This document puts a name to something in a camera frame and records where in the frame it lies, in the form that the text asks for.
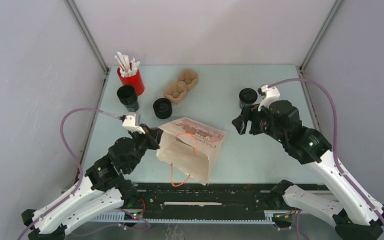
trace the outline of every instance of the black container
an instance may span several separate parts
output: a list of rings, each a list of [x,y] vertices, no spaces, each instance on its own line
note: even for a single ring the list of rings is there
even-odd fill
[[[133,86],[121,86],[117,90],[117,97],[129,112],[136,112],[139,110],[138,95]]]
[[[159,119],[168,119],[172,113],[172,103],[166,98],[155,100],[152,105],[155,116]]]
[[[244,88],[239,92],[239,107],[252,106],[257,101],[257,92],[252,88]]]

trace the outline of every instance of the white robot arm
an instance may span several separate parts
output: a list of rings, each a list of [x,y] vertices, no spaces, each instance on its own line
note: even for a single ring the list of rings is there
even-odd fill
[[[264,133],[280,142],[285,152],[311,169],[339,202],[318,197],[286,180],[272,189],[274,198],[329,223],[344,240],[378,239],[383,230],[375,210],[384,218],[384,205],[369,195],[339,160],[341,171],[338,169],[331,144],[317,130],[302,126],[298,109],[287,100],[278,100],[276,87],[263,85],[258,92],[264,97],[261,103],[244,107],[232,121],[238,133],[244,134],[251,121],[250,134]],[[374,209],[350,181],[369,198]]]
[[[28,235],[29,240],[63,240],[94,217],[122,206],[130,207],[137,201],[136,188],[123,174],[134,170],[146,150],[159,148],[159,140],[155,137],[161,136],[158,134],[161,130],[139,124],[139,115],[135,113],[124,117],[123,127],[132,138],[119,138],[108,149],[107,155],[86,170],[74,194],[72,192],[79,182],[47,206],[38,210],[28,209],[21,214],[26,226],[37,220]]]

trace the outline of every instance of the red pencil holder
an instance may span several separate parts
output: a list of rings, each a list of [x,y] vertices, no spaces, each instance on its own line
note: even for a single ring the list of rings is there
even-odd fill
[[[138,96],[145,91],[145,86],[144,86],[144,83],[142,82],[141,72],[139,71],[139,69],[137,70],[137,73],[134,76],[122,77],[122,74],[120,72],[120,67],[118,67],[117,74],[123,85],[131,85],[134,87],[134,90],[136,91],[136,94]]]

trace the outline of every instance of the white paper bag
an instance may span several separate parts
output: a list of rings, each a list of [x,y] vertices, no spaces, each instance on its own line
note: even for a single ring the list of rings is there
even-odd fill
[[[160,149],[156,152],[157,158],[169,165],[173,164],[198,183],[207,184],[226,133],[187,117],[173,120],[159,128],[164,132],[159,142]]]

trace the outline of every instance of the light blue table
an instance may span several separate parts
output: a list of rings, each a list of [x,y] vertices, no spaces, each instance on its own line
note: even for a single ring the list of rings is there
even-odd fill
[[[183,69],[193,69],[199,74],[198,85],[179,104],[173,105],[170,118],[161,120],[154,115],[153,103],[163,97],[163,90],[174,81]],[[145,92],[139,96],[140,121],[150,128],[181,117],[227,132],[221,154],[214,167],[210,183],[278,183],[282,179],[294,183],[322,183],[311,171],[289,157],[282,145],[264,134],[238,135],[231,121],[240,113],[238,94],[243,88],[257,89],[263,84],[297,78],[294,65],[167,65],[141,66],[140,73]],[[116,91],[122,84],[117,76],[117,67],[112,67],[106,82],[100,109],[123,115],[126,108],[117,98]],[[313,128],[309,108],[299,82],[278,87],[280,99],[289,100],[299,109],[303,124]],[[127,137],[122,123],[99,114],[86,149],[83,169],[107,154],[108,148],[121,137]],[[133,182],[169,183],[170,166],[148,150],[134,172],[125,176]],[[182,182],[185,174],[174,171],[174,181]]]

